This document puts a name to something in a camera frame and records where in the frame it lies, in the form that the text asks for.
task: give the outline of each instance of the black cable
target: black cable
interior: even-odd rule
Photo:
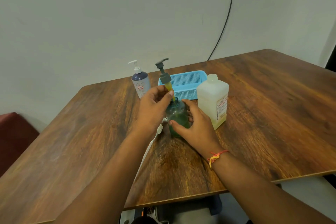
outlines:
[[[212,53],[210,54],[210,56],[209,56],[209,58],[208,58],[208,61],[209,61],[209,59],[211,58],[213,52],[215,51],[215,49],[216,49],[216,47],[217,47],[217,45],[218,45],[218,43],[219,43],[219,41],[220,41],[220,39],[221,39],[221,37],[222,37],[222,35],[223,35],[223,32],[224,32],[226,23],[228,22],[228,19],[229,19],[229,15],[230,15],[230,11],[231,11],[231,6],[232,6],[232,0],[231,0],[231,2],[230,2],[229,11],[228,11],[228,13],[227,13],[227,17],[226,17],[226,21],[225,21],[225,24],[224,24],[222,33],[220,34],[219,39],[218,39],[218,41],[217,41],[217,43],[216,43],[216,46],[215,46],[215,48],[213,48]]]

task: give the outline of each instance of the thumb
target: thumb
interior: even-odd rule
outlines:
[[[174,91],[171,90],[163,96],[163,98],[158,102],[161,108],[164,108],[166,110],[166,108],[168,107],[170,103],[170,100],[173,98],[173,95],[174,95]]]
[[[189,129],[183,127],[182,125],[178,124],[174,120],[170,120],[169,124],[173,127],[174,131],[178,133],[181,137],[185,139],[188,136]]]

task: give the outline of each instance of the grey pump head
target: grey pump head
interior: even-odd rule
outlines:
[[[161,79],[161,82],[162,82],[163,84],[166,84],[166,83],[168,83],[168,82],[171,81],[170,75],[169,75],[168,73],[166,73],[165,70],[163,70],[163,62],[164,62],[165,60],[168,60],[168,58],[163,59],[163,60],[161,60],[161,61],[155,63],[156,67],[157,67],[158,69],[160,69],[160,71],[161,71],[161,73],[162,73],[162,74],[160,74],[160,79]]]

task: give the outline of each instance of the hand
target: hand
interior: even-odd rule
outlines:
[[[185,128],[174,120],[170,120],[169,124],[205,159],[212,156],[210,152],[222,151],[223,147],[218,141],[209,116],[198,108],[196,103],[187,99],[182,101],[189,107],[189,121],[193,122],[193,125],[191,128]]]
[[[139,113],[134,130],[142,135],[148,135],[151,141],[156,131],[166,116],[166,108],[173,98],[174,91],[169,91],[164,85],[151,88],[140,99]]]

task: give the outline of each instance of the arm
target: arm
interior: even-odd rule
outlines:
[[[190,121],[195,124],[187,129],[169,121],[174,130],[194,147],[205,159],[210,152],[221,152],[210,118],[190,100],[183,100],[190,108]],[[255,224],[268,223],[334,223],[270,181],[258,175],[230,153],[221,154],[212,168]]]
[[[155,137],[173,92],[150,89],[140,101],[137,122],[116,153],[54,224],[117,223],[149,142]]]

